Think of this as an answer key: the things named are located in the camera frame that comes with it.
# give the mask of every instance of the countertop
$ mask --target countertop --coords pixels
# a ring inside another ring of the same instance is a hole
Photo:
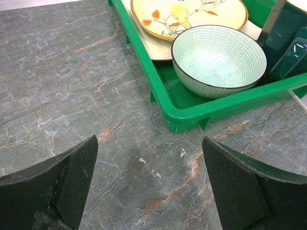
[[[307,175],[307,113],[293,98],[170,133],[106,0],[1,11],[0,20],[0,176],[95,134],[81,230],[221,230],[204,136]]]

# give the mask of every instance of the marble countertop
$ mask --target marble countertop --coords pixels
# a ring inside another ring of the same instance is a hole
[[[170,133],[106,0],[1,11],[0,20],[0,176],[95,134],[81,230],[221,230],[205,135],[307,175],[307,113],[293,98]]]

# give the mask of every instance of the ceramic bowl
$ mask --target ceramic bowl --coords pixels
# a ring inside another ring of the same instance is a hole
[[[182,32],[171,47],[180,81],[201,97],[217,99],[250,89],[266,70],[260,45],[224,26],[203,25]]]

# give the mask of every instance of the bowl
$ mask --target bowl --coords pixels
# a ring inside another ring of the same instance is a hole
[[[250,89],[263,76],[267,59],[248,35],[225,26],[185,30],[171,47],[179,80],[195,94],[212,99]]]

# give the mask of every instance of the teal mug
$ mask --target teal mug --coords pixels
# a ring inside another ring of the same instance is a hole
[[[277,0],[257,42],[267,57],[266,83],[307,72],[307,0]]]

